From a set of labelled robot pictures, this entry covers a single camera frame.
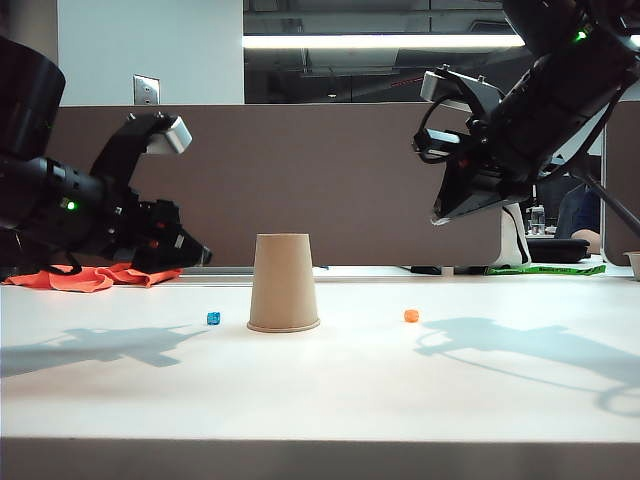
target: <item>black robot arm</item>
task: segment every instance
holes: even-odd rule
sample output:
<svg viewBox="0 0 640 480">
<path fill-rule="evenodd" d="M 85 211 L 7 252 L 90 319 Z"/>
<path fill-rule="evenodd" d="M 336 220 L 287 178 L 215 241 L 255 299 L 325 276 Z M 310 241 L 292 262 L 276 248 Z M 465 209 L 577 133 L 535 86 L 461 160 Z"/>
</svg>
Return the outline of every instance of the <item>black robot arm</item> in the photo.
<svg viewBox="0 0 640 480">
<path fill-rule="evenodd" d="M 0 38 L 0 277 L 50 267 L 57 253 L 129 261 L 153 273 L 207 263 L 209 250 L 167 200 L 142 202 L 129 187 L 143 153 L 182 153 L 180 117 L 133 116 L 111 137 L 90 174 L 44 157 L 64 88 L 42 55 Z"/>
<path fill-rule="evenodd" d="M 448 70 L 425 75 L 423 98 L 438 102 L 446 97 L 443 103 L 466 105 L 471 112 L 465 134 L 429 130 L 423 121 L 414 137 L 414 149 L 423 161 L 446 162 L 433 208 L 435 223 L 526 200 L 532 185 L 570 169 L 579 174 L 582 170 L 574 167 L 624 91 L 640 77 L 638 47 L 632 38 L 640 2 L 502 3 L 513 29 L 536 57 L 505 96 L 482 79 Z M 603 109 L 576 155 L 559 170 L 546 173 L 553 153 Z"/>
</svg>

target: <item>upside-down cup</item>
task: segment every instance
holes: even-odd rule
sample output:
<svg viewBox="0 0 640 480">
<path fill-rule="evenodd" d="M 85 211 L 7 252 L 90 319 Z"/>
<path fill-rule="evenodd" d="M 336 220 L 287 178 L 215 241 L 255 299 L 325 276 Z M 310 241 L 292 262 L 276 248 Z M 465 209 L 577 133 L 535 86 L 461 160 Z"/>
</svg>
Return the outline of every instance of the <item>upside-down cup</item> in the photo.
<svg viewBox="0 0 640 480">
<path fill-rule="evenodd" d="M 300 332 L 320 323 L 306 233 L 259 234 L 247 327 Z"/>
</svg>

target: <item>fluorescent light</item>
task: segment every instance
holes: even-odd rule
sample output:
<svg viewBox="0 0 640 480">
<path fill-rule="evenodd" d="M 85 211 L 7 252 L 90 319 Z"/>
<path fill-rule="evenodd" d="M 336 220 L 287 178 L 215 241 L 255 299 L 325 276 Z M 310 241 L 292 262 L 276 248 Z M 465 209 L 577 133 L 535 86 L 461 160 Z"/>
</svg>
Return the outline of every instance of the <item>fluorescent light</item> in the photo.
<svg viewBox="0 0 640 480">
<path fill-rule="evenodd" d="M 520 47 L 518 35 L 245 35 L 250 49 L 503 48 Z"/>
</svg>

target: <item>orange object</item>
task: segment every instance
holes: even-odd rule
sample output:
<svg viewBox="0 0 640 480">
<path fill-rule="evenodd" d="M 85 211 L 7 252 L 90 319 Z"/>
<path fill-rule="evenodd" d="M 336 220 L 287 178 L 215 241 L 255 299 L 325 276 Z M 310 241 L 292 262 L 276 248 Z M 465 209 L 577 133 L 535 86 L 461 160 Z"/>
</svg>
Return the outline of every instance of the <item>orange object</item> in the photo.
<svg viewBox="0 0 640 480">
<path fill-rule="evenodd" d="M 55 265 L 63 271 L 71 270 L 69 265 Z M 7 278 L 6 285 L 21 285 L 23 287 L 63 290 L 67 292 L 90 293 L 104 290 L 112 285 L 134 284 L 147 288 L 152 285 L 175 278 L 182 273 L 182 269 L 167 270 L 159 273 L 144 273 L 129 268 L 129 263 L 117 263 L 110 267 L 82 267 L 76 275 L 56 275 L 40 271 L 33 275 L 16 275 Z"/>
<path fill-rule="evenodd" d="M 409 323 L 416 323 L 420 318 L 420 312 L 417 310 L 405 310 L 404 321 Z"/>
</svg>

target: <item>brown paper cup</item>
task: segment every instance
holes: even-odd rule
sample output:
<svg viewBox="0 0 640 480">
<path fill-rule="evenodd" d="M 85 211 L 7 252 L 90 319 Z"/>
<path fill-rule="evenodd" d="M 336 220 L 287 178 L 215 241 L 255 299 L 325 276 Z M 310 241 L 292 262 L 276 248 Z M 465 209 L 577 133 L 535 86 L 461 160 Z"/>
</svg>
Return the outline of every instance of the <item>brown paper cup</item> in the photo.
<svg viewBox="0 0 640 480">
<path fill-rule="evenodd" d="M 319 323 L 309 235 L 259 234 L 247 327 L 299 332 Z"/>
</svg>

